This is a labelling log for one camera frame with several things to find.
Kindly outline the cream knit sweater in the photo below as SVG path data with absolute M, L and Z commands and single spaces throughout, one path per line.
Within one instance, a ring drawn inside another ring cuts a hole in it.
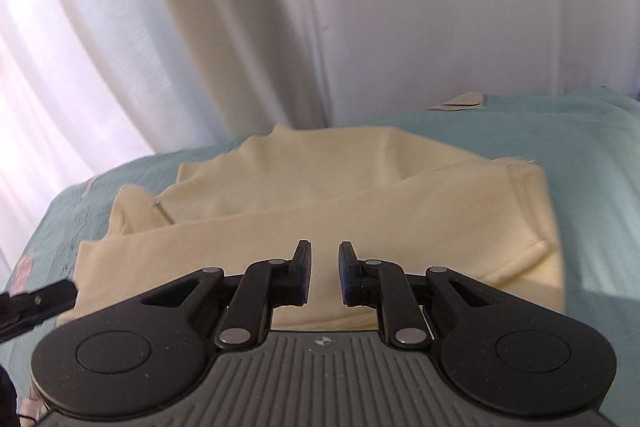
M 185 162 L 160 194 L 126 184 L 108 229 L 80 244 L 76 305 L 63 323 L 206 267 L 241 274 L 312 247 L 308 303 L 279 329 L 370 329 L 346 307 L 337 249 L 421 274 L 441 265 L 554 311 L 564 308 L 561 241 L 544 170 L 488 159 L 393 128 L 279 126 L 232 152 Z

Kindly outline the white sheer curtain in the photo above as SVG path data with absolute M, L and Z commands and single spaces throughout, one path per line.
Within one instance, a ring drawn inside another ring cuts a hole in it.
M 130 160 L 464 91 L 639 91 L 639 0 L 1 0 L 1 272 Z

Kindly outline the teal mushroom print bedsheet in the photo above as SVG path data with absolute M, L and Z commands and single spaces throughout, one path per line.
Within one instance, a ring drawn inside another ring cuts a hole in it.
M 603 413 L 639 421 L 639 105 L 604 88 L 564 96 L 491 95 L 469 112 L 383 119 L 488 158 L 530 159 L 544 168 L 563 244 L 565 309 L 605 335 L 617 375 Z M 231 143 L 143 157 L 66 188 L 52 200 L 3 287 L 32 291 L 73 273 L 78 246 L 106 233 L 119 187 L 160 193 L 187 161 L 230 152 Z

